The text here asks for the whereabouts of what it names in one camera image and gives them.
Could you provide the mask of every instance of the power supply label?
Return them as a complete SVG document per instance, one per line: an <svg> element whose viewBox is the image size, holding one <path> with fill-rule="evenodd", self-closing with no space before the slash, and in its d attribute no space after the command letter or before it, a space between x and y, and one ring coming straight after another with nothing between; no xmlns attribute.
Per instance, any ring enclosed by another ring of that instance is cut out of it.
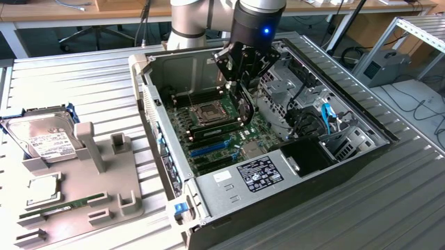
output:
<svg viewBox="0 0 445 250"><path fill-rule="evenodd" d="M285 180L269 156L239 166L237 169L252 192Z"/></svg>

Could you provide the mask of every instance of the blue pcie slot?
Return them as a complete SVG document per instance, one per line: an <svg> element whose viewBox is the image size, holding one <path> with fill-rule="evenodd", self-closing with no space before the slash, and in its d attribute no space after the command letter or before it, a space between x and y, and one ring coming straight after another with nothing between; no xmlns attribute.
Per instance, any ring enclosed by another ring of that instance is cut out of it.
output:
<svg viewBox="0 0 445 250"><path fill-rule="evenodd" d="M205 147L202 149L197 149L194 151L190 152L190 156L192 157L197 157L197 156L201 156L201 155L205 155L205 154L209 154L217 150L221 150L221 149L225 149L229 147L229 143L230 143L230 140L226 140L225 142L221 142L221 143L217 143L209 147Z"/></svg>

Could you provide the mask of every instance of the white paper label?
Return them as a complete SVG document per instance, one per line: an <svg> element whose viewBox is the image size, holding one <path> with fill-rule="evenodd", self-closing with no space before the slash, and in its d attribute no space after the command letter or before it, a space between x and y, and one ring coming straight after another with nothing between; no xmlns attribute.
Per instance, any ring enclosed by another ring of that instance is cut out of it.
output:
<svg viewBox="0 0 445 250"><path fill-rule="evenodd" d="M221 173L214 174L216 182L225 181L225 180L228 180L230 178L232 178L232 175L230 175L229 170L226 170L226 171L224 171Z"/></svg>
<svg viewBox="0 0 445 250"><path fill-rule="evenodd" d="M75 153L75 147L66 132L31 137L29 143L43 159Z"/></svg>

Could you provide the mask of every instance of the wooden desk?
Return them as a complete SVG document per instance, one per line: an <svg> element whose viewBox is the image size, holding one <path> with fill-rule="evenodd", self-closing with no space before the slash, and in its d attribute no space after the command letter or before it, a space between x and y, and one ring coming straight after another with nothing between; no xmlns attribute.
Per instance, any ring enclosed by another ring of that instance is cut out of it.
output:
<svg viewBox="0 0 445 250"><path fill-rule="evenodd" d="M93 0L66 0L71 4L81 4ZM422 0L426 13L431 10L436 3L431 0ZM345 4L340 10L340 14L345 15L340 23L335 37L329 47L335 44L345 24L359 5L359 0L353 4ZM96 6L86 6L88 11L79 11L57 4L54 0L30 0L26 5L5 5L0 13L3 22L0 23L0 31L9 41L13 51L18 58L27 58L29 52L22 43L18 29L30 28L51 28L51 27L73 27L110 24L129 24L141 21L141 10L102 11ZM333 15L337 13L339 6L331 3L316 7L303 0L288 0L287 11L284 16L312 16L312 15ZM411 5L388 6L379 0L368 0L361 13L394 13L411 12ZM170 0L153 0L150 9L149 22L172 21Z"/></svg>

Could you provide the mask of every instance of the hard drive label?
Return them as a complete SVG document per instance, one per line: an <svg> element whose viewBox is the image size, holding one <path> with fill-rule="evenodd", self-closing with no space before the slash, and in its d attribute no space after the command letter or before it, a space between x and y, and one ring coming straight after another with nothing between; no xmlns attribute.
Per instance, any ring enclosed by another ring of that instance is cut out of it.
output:
<svg viewBox="0 0 445 250"><path fill-rule="evenodd" d="M75 153L75 147L66 132L31 137L29 138L29 143L43 159Z"/></svg>

